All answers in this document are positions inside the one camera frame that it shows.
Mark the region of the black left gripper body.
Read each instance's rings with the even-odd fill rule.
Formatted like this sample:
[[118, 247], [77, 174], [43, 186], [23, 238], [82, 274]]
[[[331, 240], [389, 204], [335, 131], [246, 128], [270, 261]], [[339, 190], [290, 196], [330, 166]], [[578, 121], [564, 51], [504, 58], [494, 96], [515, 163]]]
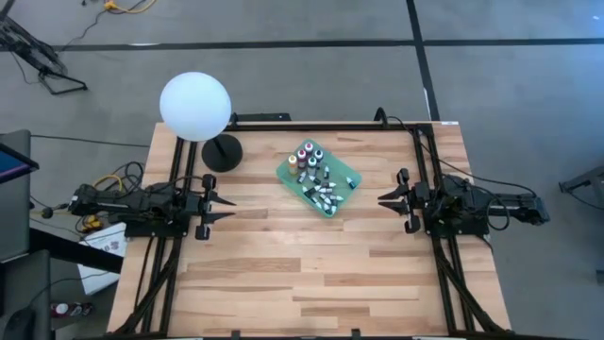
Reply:
[[206, 174], [201, 177], [202, 194], [188, 194], [185, 201], [185, 212], [190, 216], [199, 216], [201, 221], [195, 228], [194, 238], [196, 240], [209, 240], [211, 225], [215, 222], [215, 216], [211, 211], [211, 199], [216, 187], [216, 177]]

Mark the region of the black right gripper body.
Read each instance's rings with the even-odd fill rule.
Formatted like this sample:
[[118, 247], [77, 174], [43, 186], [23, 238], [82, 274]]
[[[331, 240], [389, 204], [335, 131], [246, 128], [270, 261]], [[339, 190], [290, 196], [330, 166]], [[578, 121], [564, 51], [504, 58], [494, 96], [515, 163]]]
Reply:
[[428, 183], [426, 181], [419, 181], [410, 186], [410, 178], [407, 168], [401, 168], [396, 175], [398, 195], [405, 198], [403, 213], [408, 215], [408, 220], [405, 222], [405, 232], [408, 234], [416, 233], [420, 230], [420, 219], [414, 211], [424, 209], [430, 199]]

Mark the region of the green translucent plastic tray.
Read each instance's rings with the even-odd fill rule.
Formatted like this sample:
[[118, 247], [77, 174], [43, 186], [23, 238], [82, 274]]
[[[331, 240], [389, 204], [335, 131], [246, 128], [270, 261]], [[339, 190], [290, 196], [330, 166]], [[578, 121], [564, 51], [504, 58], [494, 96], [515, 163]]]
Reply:
[[[309, 175], [307, 172], [307, 166], [304, 169], [300, 169], [298, 167], [298, 173], [296, 175], [291, 175], [289, 173], [289, 165], [288, 165], [289, 156], [292, 154], [294, 154], [296, 156], [297, 151], [299, 149], [304, 149], [305, 143], [308, 143], [308, 142], [311, 142], [314, 144], [313, 153], [316, 149], [322, 149], [324, 152], [324, 158], [322, 159], [322, 161], [319, 164], [317, 164], [316, 177], [321, 180], [321, 184], [319, 184], [319, 185], [322, 186], [322, 184], [324, 182], [335, 182], [337, 184], [335, 187], [331, 188], [331, 189], [333, 189], [332, 193], [324, 194], [324, 195], [326, 195], [328, 198], [331, 195], [342, 196], [344, 198], [343, 201], [332, 200], [329, 198], [331, 200], [331, 204], [328, 205], [320, 198], [320, 194], [322, 194], [322, 193], [315, 192], [312, 196], [316, 197], [321, 202], [322, 207], [323, 207], [322, 210], [319, 210], [314, 205], [314, 203], [311, 201], [311, 199], [307, 198], [304, 195], [305, 191], [316, 186], [316, 184], [314, 184], [309, 179]], [[325, 165], [327, 165], [329, 167], [329, 179], [324, 179], [323, 169], [324, 169]], [[306, 172], [306, 177], [305, 177], [303, 183], [300, 184], [297, 182], [297, 179], [303, 172]], [[322, 214], [324, 217], [327, 217], [327, 218], [334, 217], [338, 213], [338, 211], [343, 207], [344, 203], [356, 192], [356, 190], [359, 188], [360, 184], [362, 183], [362, 175], [359, 172], [357, 172], [352, 167], [350, 167], [345, 162], [343, 162], [340, 158], [338, 158], [336, 155], [334, 155], [326, 147], [322, 146], [321, 144], [315, 142], [312, 139], [306, 139], [302, 144], [300, 144], [298, 147], [296, 147], [294, 149], [294, 152], [289, 154], [287, 159], [279, 165], [279, 167], [276, 170], [276, 175], [280, 179], [280, 181], [287, 188], [289, 188], [295, 195], [299, 196], [305, 203], [309, 204], [313, 209], [315, 209], [317, 212], [319, 212], [320, 214]], [[350, 187], [348, 186], [346, 179], [345, 179], [346, 177], [353, 179], [353, 181], [356, 183], [357, 186], [354, 190], [351, 190]], [[337, 205], [337, 212], [332, 214], [331, 216], [327, 216], [324, 213], [324, 210], [330, 209], [332, 204]]]

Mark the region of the black bar device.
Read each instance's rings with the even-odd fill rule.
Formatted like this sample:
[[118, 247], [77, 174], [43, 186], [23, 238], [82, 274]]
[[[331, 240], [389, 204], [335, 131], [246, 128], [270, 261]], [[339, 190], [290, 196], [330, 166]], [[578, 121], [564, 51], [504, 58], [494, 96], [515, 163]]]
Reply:
[[232, 123], [239, 122], [291, 122], [291, 115], [287, 112], [273, 113], [236, 113], [231, 115]]

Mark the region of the white globe lamp black base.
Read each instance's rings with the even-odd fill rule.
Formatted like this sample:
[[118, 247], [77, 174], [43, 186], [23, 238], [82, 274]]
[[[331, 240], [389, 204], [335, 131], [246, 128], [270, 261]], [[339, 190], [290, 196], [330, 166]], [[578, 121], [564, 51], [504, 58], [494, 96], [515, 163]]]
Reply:
[[243, 159], [243, 146], [225, 130], [232, 116], [231, 99], [225, 86], [202, 72], [174, 76], [159, 96], [164, 124], [186, 141], [201, 143], [201, 158], [209, 170], [225, 173]]

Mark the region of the white cardboard box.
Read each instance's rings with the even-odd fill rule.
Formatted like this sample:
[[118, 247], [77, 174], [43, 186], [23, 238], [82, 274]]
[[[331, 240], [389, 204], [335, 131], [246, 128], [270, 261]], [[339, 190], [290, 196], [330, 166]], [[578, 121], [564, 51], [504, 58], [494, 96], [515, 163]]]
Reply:
[[[124, 258], [126, 255], [125, 223], [118, 223], [109, 228], [94, 232], [79, 243], [83, 246], [94, 247], [112, 255]], [[118, 273], [88, 267], [82, 264], [77, 266], [82, 279], [84, 293], [94, 295], [120, 279]]]

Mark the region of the black floor beam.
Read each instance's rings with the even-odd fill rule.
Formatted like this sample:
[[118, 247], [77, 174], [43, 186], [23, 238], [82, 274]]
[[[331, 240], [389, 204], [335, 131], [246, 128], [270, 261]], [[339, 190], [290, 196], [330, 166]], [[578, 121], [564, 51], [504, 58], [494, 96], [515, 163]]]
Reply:
[[52, 258], [116, 274], [121, 272], [123, 265], [123, 258], [118, 255], [38, 229], [29, 231], [29, 250], [47, 250]]

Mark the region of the red white floor object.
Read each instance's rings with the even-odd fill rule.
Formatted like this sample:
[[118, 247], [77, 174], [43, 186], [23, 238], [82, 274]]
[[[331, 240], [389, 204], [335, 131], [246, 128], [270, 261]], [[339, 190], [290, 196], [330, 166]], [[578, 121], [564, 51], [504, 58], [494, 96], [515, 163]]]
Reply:
[[90, 302], [53, 302], [50, 304], [50, 312], [53, 318], [87, 316], [94, 309]]

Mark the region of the gray metal stand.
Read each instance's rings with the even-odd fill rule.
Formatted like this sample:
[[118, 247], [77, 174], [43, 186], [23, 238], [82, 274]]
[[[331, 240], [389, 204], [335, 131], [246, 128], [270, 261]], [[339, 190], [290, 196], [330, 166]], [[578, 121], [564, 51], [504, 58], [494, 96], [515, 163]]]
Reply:
[[[591, 187], [594, 191], [596, 203], [591, 203], [580, 198], [575, 191], [581, 187]], [[572, 196], [576, 201], [591, 208], [604, 211], [604, 165], [595, 167], [581, 175], [559, 183], [563, 194]]]

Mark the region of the gray desk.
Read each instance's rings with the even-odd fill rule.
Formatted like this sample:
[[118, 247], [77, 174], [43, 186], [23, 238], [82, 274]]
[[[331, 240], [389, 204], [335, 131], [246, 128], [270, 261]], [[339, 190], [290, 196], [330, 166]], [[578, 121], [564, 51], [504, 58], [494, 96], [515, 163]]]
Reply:
[[[0, 142], [30, 142], [27, 129], [0, 135]], [[30, 174], [0, 184], [0, 262], [27, 253], [29, 249]]]

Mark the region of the laptop screen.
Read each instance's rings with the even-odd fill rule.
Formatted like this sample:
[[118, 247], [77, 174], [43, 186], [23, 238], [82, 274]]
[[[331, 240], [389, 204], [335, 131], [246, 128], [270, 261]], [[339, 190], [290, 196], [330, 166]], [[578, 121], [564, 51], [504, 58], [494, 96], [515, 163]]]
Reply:
[[40, 169], [30, 158], [30, 142], [8, 144], [0, 142], [0, 184], [27, 176]]

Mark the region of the black tripod stand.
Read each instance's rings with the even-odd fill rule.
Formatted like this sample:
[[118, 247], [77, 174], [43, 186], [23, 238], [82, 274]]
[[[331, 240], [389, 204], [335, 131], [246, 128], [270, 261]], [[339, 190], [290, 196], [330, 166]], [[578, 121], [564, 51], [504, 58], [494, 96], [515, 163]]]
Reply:
[[[61, 95], [89, 90], [85, 82], [67, 75], [67, 67], [53, 47], [36, 39], [6, 14], [0, 15], [0, 45], [36, 69], [39, 82], [50, 94]], [[48, 77], [74, 82], [77, 87], [55, 91], [46, 81]]]

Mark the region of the black aluminium table frame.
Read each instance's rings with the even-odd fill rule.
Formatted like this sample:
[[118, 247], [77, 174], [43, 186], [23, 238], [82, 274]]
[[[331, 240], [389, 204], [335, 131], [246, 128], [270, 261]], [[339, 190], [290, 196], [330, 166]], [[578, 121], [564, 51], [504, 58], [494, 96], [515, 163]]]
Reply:
[[[173, 288], [163, 288], [143, 329], [172, 336], [444, 334], [476, 327], [457, 294], [443, 298], [430, 238], [378, 205], [396, 172], [430, 179], [398, 125], [243, 123], [243, 160], [217, 178], [224, 218], [208, 241], [186, 237]], [[361, 175], [332, 218], [295, 195], [277, 167], [312, 139]]]

